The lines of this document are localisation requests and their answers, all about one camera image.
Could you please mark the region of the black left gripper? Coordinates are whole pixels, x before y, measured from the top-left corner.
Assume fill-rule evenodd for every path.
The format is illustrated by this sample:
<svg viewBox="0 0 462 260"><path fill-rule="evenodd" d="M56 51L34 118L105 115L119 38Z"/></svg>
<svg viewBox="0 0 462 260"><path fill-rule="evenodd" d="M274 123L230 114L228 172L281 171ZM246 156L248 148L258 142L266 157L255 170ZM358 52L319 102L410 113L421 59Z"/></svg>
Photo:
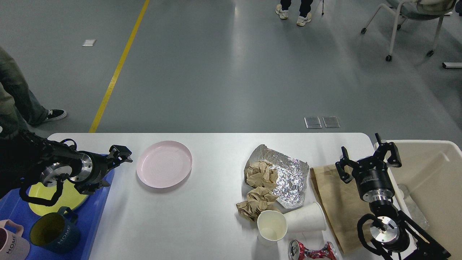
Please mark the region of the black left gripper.
<svg viewBox="0 0 462 260"><path fill-rule="evenodd" d="M112 145L108 155L82 152L78 159L71 161L71 174L68 179L74 183L74 188L79 194L93 195L97 190L110 186L104 178L111 170L122 163L133 162L131 155L132 152L121 145Z"/></svg>

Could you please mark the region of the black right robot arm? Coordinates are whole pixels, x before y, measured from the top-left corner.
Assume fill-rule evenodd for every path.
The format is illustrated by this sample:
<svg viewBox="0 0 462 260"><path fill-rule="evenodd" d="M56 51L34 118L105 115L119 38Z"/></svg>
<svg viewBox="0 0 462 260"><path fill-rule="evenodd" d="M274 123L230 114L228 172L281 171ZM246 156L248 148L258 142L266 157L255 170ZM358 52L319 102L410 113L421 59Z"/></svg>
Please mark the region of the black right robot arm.
<svg viewBox="0 0 462 260"><path fill-rule="evenodd" d="M407 260L447 260L451 254L404 211L393 204L395 190L388 173L390 167L400 168L402 161L393 142L383 142L375 134L378 148L358 161L349 158L346 147L335 163L340 179L348 184L355 180L359 198L369 204L370 213L357 222L357 234L361 245L371 253L391 260L392 254L400 255L416 240L416 249Z"/></svg>

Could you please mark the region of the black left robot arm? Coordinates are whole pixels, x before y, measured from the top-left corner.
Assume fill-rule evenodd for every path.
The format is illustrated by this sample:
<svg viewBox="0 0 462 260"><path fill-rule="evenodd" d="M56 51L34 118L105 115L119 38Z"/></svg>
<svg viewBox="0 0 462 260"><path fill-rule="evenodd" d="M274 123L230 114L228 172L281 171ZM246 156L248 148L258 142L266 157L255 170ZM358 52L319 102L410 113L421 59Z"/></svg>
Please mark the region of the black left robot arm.
<svg viewBox="0 0 462 260"><path fill-rule="evenodd" d="M10 139L1 140L1 197L18 189L23 201L53 206L63 193L64 182L69 181L83 195L92 195L108 187L104 179L124 162L132 162L132 152L121 145L112 145L106 155L78 150L70 138L49 140L33 132L21 130ZM27 189L35 184L55 186L51 199L29 196Z"/></svg>

